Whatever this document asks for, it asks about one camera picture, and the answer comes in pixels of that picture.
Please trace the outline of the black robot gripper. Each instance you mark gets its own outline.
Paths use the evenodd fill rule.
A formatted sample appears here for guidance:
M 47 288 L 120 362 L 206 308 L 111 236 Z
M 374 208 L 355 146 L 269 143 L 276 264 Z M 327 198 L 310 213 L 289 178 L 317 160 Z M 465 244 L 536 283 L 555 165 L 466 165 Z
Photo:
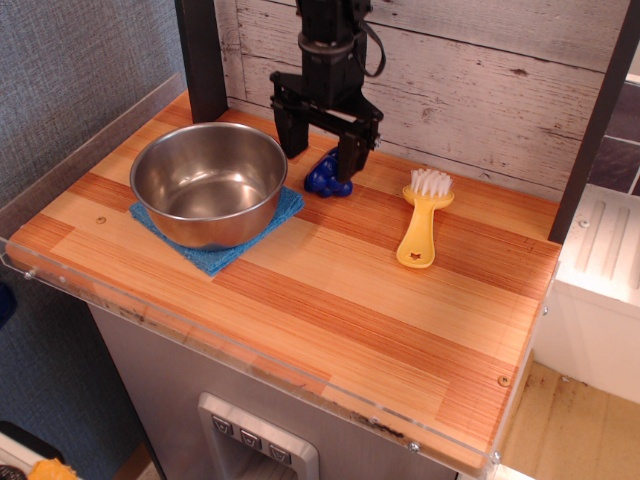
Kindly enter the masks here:
M 349 181 L 361 171 L 371 149 L 378 146 L 378 123 L 383 114 L 362 94 L 364 79 L 384 71 L 366 70 L 364 41 L 341 45 L 301 41 L 302 72 L 270 75 L 271 106 L 282 150 L 288 159 L 309 145 L 309 126 L 340 136 L 337 178 Z

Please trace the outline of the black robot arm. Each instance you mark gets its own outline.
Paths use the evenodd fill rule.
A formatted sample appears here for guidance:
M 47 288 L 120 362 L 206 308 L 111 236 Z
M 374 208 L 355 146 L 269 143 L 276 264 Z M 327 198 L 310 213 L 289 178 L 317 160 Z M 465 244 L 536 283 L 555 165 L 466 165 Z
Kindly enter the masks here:
M 367 40 L 382 42 L 365 21 L 369 1 L 298 1 L 302 30 L 298 46 L 302 73 L 276 71 L 271 106 L 281 147 L 287 157 L 302 153 L 314 125 L 336 135 L 337 180 L 349 181 L 361 171 L 379 140 L 384 115 L 363 95 L 367 77 L 379 76 L 386 55 L 371 73 L 366 70 Z

